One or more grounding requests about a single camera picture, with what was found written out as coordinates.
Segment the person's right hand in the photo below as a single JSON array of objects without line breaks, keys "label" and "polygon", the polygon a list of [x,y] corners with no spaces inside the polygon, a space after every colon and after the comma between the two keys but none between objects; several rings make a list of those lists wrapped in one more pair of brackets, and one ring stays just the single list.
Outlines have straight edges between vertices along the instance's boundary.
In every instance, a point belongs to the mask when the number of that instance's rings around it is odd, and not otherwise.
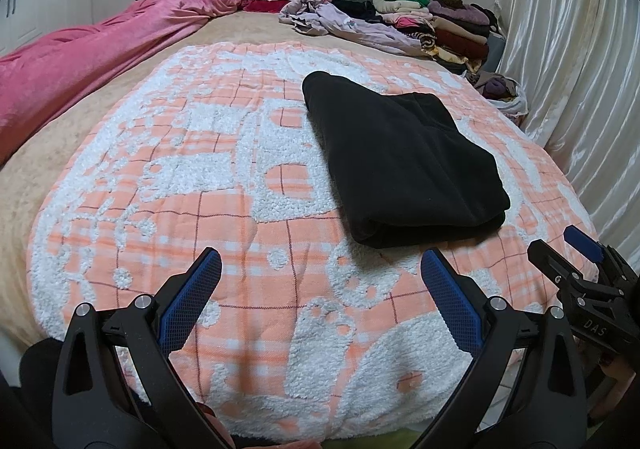
[{"label": "person's right hand", "polygon": [[588,406],[592,421],[599,421],[613,412],[636,378],[636,371],[622,357],[616,357],[608,365],[600,365],[600,369],[604,381],[591,396]]}]

